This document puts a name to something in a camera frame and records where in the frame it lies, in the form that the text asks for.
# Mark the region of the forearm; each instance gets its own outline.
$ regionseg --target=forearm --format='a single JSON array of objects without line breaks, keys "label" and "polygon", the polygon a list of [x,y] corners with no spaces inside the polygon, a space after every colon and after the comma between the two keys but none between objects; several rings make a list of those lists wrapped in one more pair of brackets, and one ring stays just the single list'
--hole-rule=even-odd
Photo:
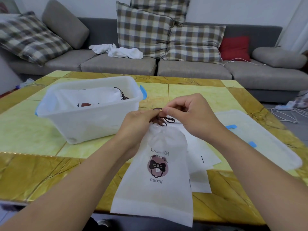
[{"label": "forearm", "polygon": [[308,226],[308,187],[272,163],[227,129],[209,143],[228,161],[249,198],[271,230]]},{"label": "forearm", "polygon": [[125,163],[125,146],[112,139],[0,230],[82,230],[110,181]]}]

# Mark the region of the marble table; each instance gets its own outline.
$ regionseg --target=marble table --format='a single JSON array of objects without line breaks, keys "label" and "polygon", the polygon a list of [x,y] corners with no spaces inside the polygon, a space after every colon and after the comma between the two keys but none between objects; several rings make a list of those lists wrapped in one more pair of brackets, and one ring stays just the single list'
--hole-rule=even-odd
[{"label": "marble table", "polygon": [[[122,75],[54,71],[0,99],[0,200],[16,203],[35,200],[112,138],[68,144],[49,120],[34,115],[48,87],[60,82]],[[199,92],[214,112],[237,109],[247,113],[301,157],[303,166],[289,173],[308,184],[308,148],[237,81],[130,76],[148,93],[147,99],[140,102],[141,110],[163,107],[177,96]],[[192,194],[194,220],[265,224],[229,164],[210,147],[222,163],[208,170],[212,194]],[[110,211],[113,196],[128,166],[129,162],[113,178],[96,212]]]}]

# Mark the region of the white power cord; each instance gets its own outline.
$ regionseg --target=white power cord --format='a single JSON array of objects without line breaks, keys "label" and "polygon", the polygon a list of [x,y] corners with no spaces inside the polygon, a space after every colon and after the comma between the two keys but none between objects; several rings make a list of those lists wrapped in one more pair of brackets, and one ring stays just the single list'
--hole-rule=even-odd
[{"label": "white power cord", "polygon": [[[276,117],[280,118],[279,121],[281,122],[292,122],[292,123],[295,123],[295,124],[299,124],[299,121],[297,120],[296,116],[294,115],[294,113],[298,113],[299,115],[303,116],[303,117],[307,117],[308,118],[308,108],[306,109],[298,109],[298,108],[294,108],[294,109],[291,109],[291,110],[285,110],[285,112],[290,112],[291,116],[290,115],[287,115],[286,113],[283,113],[281,109],[279,108],[272,108],[270,110],[270,112],[272,114],[274,114]],[[287,116],[289,117],[290,119],[286,119],[282,116],[279,116],[278,114],[283,114],[284,116]]]},{"label": "white power cord", "polygon": [[[234,58],[234,59],[232,59],[231,61],[228,61],[227,63],[225,63],[224,66],[225,66],[226,64],[228,64],[229,62],[235,62],[235,61],[234,61],[235,59],[242,59],[242,60],[246,61],[246,60],[243,59],[243,58]],[[253,62],[249,62],[249,63],[254,64],[254,65],[256,65],[256,66],[266,66],[266,64],[258,65],[258,64],[253,63]]]}]

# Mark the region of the hand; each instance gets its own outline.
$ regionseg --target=hand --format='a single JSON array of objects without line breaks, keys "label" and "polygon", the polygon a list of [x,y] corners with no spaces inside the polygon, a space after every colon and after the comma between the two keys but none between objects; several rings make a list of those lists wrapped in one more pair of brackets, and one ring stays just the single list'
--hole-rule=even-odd
[{"label": "hand", "polygon": [[200,93],[175,98],[163,112],[179,120],[190,134],[207,142],[219,130],[226,129]]},{"label": "hand", "polygon": [[125,116],[115,139],[127,148],[128,159],[137,153],[141,140],[149,129],[150,120],[159,113],[160,110],[133,111]]}]

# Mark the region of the sofa backrest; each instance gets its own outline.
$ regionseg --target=sofa backrest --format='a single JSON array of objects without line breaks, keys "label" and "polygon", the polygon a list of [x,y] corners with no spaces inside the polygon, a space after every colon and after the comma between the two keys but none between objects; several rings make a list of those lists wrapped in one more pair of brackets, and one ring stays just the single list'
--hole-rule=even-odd
[{"label": "sofa backrest", "polygon": [[[89,37],[84,42],[82,49],[88,49],[90,45],[118,43],[116,19],[107,18],[79,18],[90,30]],[[187,25],[225,25],[209,23],[186,23]],[[249,54],[258,47],[274,47],[282,31],[279,26],[237,25],[226,24],[224,37],[249,36]]]}]

